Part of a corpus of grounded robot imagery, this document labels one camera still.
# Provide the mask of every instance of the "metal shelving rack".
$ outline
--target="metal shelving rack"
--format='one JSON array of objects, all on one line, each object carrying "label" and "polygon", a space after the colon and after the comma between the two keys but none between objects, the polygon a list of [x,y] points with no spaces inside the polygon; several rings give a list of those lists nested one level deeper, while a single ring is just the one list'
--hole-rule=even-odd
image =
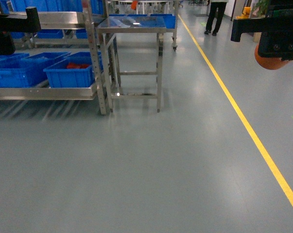
[{"label": "metal shelving rack", "polygon": [[42,29],[85,28],[92,59],[95,83],[88,88],[50,88],[48,80],[33,88],[0,88],[0,100],[93,100],[99,99],[101,114],[106,114],[107,98],[104,95],[104,73],[99,66],[98,46],[90,0],[81,0],[83,12],[41,12]]}]

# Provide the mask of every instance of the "metal table leg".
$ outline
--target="metal table leg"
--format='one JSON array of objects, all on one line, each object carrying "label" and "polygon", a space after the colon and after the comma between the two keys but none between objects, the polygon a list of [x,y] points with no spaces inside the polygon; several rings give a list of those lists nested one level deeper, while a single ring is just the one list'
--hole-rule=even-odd
[{"label": "metal table leg", "polygon": [[101,56],[102,56],[102,62],[104,67],[104,78],[105,78],[105,85],[106,85],[106,91],[107,91],[107,99],[108,99],[108,105],[111,109],[111,112],[113,112],[113,100],[111,98],[112,92],[111,92],[111,80],[109,78],[109,72],[108,72],[108,53],[107,48],[108,45],[105,44],[103,34],[99,34],[99,40],[100,40],[100,48],[101,48]]},{"label": "metal table leg", "polygon": [[162,84],[162,58],[163,58],[163,49],[164,49],[164,34],[157,33],[157,48],[158,48],[158,57],[156,64],[157,72],[157,112],[160,112],[161,107],[161,84]]}]

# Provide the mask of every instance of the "orange object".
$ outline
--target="orange object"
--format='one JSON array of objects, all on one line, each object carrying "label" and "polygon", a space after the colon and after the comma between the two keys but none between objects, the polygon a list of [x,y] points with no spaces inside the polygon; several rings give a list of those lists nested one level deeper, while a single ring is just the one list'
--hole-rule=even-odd
[{"label": "orange object", "polygon": [[286,64],[290,63],[291,61],[282,61],[280,58],[273,57],[273,58],[266,58],[261,57],[258,54],[259,45],[256,46],[254,56],[258,64],[265,68],[270,70],[276,70],[284,67]]},{"label": "orange object", "polygon": [[73,62],[69,62],[69,64],[67,65],[67,69],[86,69],[88,68],[90,65],[88,64],[76,64]]},{"label": "orange object", "polygon": [[138,4],[138,1],[133,1],[132,3],[131,3],[131,9],[132,10],[135,10],[136,8],[137,8],[137,4]]}]

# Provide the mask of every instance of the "stainless steel table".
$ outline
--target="stainless steel table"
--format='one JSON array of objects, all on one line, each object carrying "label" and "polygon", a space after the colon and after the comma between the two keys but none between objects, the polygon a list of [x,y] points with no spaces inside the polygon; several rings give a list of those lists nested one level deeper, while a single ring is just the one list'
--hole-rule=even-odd
[{"label": "stainless steel table", "polygon": [[[104,72],[108,104],[113,112],[113,99],[157,99],[157,112],[161,106],[162,83],[162,59],[163,59],[163,34],[166,32],[165,22],[162,17],[108,17],[98,27],[97,32],[103,60],[103,69],[111,71],[111,79],[108,72]],[[117,33],[155,33],[157,35],[157,63],[155,71],[124,71],[120,72],[120,64],[117,50]],[[112,93],[116,86],[116,77],[121,87],[121,75],[156,75],[157,93],[130,93],[121,91]]]}]

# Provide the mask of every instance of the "blue tray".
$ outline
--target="blue tray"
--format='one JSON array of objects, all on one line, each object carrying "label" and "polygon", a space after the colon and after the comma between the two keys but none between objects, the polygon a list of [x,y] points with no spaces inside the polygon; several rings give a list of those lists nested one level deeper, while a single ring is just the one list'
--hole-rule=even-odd
[{"label": "blue tray", "polygon": [[0,87],[33,87],[45,79],[44,63],[29,66],[22,61],[12,61],[0,65]]},{"label": "blue tray", "polygon": [[[89,64],[86,69],[67,69],[69,62]],[[50,87],[76,88],[90,87],[94,83],[92,61],[88,57],[71,57],[44,69],[47,73]]]}]

